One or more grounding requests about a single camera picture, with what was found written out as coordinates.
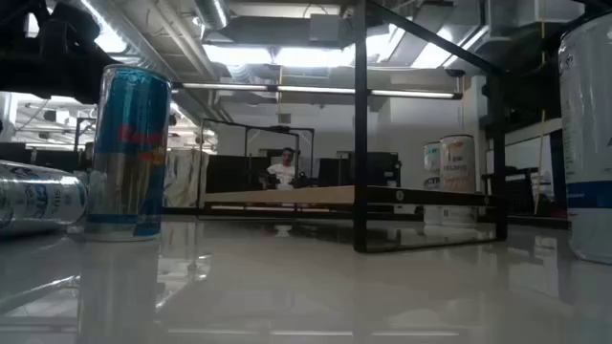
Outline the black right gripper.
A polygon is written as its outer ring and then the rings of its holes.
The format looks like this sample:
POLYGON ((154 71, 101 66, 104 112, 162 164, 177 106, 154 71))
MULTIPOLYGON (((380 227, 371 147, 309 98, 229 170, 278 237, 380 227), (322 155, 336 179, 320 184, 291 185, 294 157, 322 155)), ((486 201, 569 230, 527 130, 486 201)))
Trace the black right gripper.
POLYGON ((496 129, 505 134, 524 128, 536 119, 536 92, 531 75, 536 67, 536 53, 497 52, 482 57, 504 72, 503 76, 486 73, 482 95, 492 106, 482 119, 482 127, 489 139, 496 129))

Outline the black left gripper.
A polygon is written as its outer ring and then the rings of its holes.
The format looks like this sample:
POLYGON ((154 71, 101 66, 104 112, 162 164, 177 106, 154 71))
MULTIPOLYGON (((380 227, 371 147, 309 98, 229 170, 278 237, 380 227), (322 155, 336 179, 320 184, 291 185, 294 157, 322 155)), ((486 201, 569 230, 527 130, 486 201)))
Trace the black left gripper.
POLYGON ((95 17, 70 3, 57 3, 40 25, 40 55, 60 96, 98 103, 104 69, 118 64, 95 42, 100 33, 95 17))

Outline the Celsius Arctic Vibe can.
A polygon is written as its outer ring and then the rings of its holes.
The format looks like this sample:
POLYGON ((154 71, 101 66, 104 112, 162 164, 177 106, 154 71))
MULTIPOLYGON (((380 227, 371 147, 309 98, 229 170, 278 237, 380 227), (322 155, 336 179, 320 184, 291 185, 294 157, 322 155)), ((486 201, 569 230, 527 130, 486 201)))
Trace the Celsius Arctic Vibe can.
MULTIPOLYGON (((424 146, 424 189, 439 191, 441 163, 441 144, 439 141, 429 142, 424 146)), ((442 224, 442 207, 439 205, 424 206, 424 220, 427 226, 440 226, 442 224)))
POLYGON ((612 265, 612 11, 561 38, 558 74, 570 247, 612 265))
POLYGON ((0 237, 63 229, 83 216, 86 201, 73 174, 0 160, 0 237))

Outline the Celsius Tropical Vibe can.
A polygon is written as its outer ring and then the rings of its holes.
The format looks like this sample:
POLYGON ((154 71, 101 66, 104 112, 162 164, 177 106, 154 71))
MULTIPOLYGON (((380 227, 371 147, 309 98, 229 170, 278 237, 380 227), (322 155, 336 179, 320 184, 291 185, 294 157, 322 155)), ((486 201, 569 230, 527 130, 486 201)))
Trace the Celsius Tropical Vibe can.
MULTIPOLYGON (((476 191, 474 138, 469 135, 447 136, 441 144, 441 190, 454 193, 476 191)), ((458 228, 475 227, 476 209, 466 206, 443 208, 442 224, 458 228)))

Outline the blue silver Red Bull can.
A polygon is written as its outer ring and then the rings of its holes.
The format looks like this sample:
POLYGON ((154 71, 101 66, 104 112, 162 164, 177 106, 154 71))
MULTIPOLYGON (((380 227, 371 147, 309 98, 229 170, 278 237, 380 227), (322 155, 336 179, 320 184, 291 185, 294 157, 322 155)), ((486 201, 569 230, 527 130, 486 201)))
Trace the blue silver Red Bull can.
POLYGON ((100 241, 159 235, 164 205, 171 82, 109 65, 101 77, 85 234, 100 241))

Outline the white ceiling air unit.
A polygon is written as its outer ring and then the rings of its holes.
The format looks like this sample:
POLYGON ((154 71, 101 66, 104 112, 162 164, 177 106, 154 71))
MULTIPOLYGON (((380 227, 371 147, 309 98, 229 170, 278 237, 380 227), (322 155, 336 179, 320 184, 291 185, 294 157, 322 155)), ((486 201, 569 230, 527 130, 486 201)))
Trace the white ceiling air unit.
POLYGON ((584 13, 573 0, 487 0, 492 28, 517 28, 533 23, 564 23, 584 13))

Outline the white plastic curtain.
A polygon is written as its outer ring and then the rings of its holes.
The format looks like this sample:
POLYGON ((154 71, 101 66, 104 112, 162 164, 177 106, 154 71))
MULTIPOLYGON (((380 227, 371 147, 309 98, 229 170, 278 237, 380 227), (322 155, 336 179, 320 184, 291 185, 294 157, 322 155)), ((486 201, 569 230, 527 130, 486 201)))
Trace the white plastic curtain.
POLYGON ((207 167, 207 153, 197 149, 168 151, 165 163, 164 207, 202 207, 206 194, 207 167))

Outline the long LED light bar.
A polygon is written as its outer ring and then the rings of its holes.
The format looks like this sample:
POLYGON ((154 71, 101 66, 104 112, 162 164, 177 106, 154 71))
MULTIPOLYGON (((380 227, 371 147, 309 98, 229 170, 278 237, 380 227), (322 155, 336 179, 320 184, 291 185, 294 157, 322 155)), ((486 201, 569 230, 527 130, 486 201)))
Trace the long LED light bar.
MULTIPOLYGON (((320 87, 320 86, 295 86, 295 85, 272 85, 272 84, 235 84, 235 83, 196 83, 196 82, 173 82, 172 90, 199 89, 211 91, 239 91, 239 92, 268 92, 268 93, 303 93, 353 96, 356 92, 352 88, 320 87)), ((405 97, 458 100, 463 97, 462 93, 447 93, 417 90, 379 90, 367 89, 366 94, 371 97, 405 97)))

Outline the black cabinet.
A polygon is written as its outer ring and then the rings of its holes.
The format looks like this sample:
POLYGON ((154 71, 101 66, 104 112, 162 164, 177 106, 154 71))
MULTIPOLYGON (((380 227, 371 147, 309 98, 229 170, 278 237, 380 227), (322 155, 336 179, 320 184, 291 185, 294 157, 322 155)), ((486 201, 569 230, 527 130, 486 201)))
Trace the black cabinet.
MULTIPOLYGON (((401 185, 402 164, 397 153, 369 152, 367 154, 367 184, 397 187, 401 185)), ((337 158, 321 158, 318 165, 319 186, 344 186, 355 183, 353 152, 340 152, 337 158)))

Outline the grey ceiling box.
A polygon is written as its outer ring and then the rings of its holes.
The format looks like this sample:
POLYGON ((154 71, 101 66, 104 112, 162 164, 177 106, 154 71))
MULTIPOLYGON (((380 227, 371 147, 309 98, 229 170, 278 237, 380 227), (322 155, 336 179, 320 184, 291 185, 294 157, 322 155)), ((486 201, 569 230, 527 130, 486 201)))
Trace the grey ceiling box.
POLYGON ((340 39, 340 19, 334 14, 313 13, 309 17, 309 41, 311 43, 338 43, 340 39))

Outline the bright ceiling light panel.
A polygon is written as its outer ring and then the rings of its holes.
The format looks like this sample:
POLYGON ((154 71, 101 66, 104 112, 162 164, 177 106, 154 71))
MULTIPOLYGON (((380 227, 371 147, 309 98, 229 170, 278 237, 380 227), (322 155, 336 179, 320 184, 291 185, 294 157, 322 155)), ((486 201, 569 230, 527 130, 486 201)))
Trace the bright ceiling light panel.
POLYGON ((336 68, 349 66, 354 48, 325 50, 317 48, 280 48, 276 53, 267 48, 203 46, 208 59, 229 66, 272 64, 299 68, 336 68))

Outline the person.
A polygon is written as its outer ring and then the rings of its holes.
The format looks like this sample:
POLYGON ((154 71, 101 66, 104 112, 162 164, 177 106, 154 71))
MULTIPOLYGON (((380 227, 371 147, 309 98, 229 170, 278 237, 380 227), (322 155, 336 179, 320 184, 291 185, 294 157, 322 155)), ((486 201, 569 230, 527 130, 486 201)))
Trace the person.
POLYGON ((285 147, 281 162, 271 164, 259 178, 264 189, 292 190, 295 189, 296 169, 293 165, 295 150, 285 147))

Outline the black table frame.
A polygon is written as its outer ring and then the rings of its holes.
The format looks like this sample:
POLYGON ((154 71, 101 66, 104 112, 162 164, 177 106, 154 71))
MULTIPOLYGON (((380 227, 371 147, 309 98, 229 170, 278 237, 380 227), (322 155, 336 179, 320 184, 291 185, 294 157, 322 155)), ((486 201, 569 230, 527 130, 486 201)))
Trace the black table frame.
MULTIPOLYGON (((233 206, 218 205, 213 207, 164 207, 163 215, 181 215, 198 217, 247 217, 247 218, 287 218, 287 219, 317 219, 317 220, 352 220, 353 211, 334 210, 328 208, 298 208, 271 206, 233 206)), ((507 217, 509 225, 537 226, 543 228, 568 230, 570 223, 565 219, 533 216, 507 217)))

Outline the silver round air duct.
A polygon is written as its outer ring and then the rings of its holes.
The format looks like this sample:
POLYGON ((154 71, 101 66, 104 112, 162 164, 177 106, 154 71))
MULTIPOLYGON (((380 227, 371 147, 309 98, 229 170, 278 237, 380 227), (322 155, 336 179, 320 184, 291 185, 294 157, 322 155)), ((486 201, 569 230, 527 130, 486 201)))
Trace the silver round air duct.
POLYGON ((230 10, 224 0, 193 0, 203 26, 208 30, 224 29, 230 21, 230 10))

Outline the wooden shelf black metal frame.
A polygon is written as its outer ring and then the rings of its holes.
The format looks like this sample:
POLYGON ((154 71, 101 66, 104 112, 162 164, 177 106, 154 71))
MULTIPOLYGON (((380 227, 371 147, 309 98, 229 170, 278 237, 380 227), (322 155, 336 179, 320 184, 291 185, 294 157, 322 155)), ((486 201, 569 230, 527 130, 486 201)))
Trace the wooden shelf black metal frame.
POLYGON ((440 191, 412 190, 382 186, 370 186, 367 182, 368 166, 368 99, 374 91, 368 87, 366 61, 366 17, 372 13, 407 32, 434 44, 469 64, 481 69, 498 81, 506 72, 489 61, 470 53, 463 48, 446 41, 434 32, 400 16, 396 12, 376 3, 374 0, 356 0, 353 15, 356 35, 355 48, 355 81, 354 81, 354 174, 355 184, 336 187, 305 187, 293 190, 245 191, 217 193, 209 196, 212 202, 221 203, 255 203, 255 204, 350 204, 353 210, 353 247, 359 253, 387 253, 438 247, 459 247, 466 245, 488 244, 504 240, 507 235, 507 216, 505 205, 498 198, 474 193, 452 193, 440 191), (439 238, 432 242, 419 242, 415 245, 394 247, 372 247, 369 245, 367 221, 369 204, 424 204, 456 206, 490 206, 498 207, 495 234, 491 238, 464 236, 459 238, 439 238))

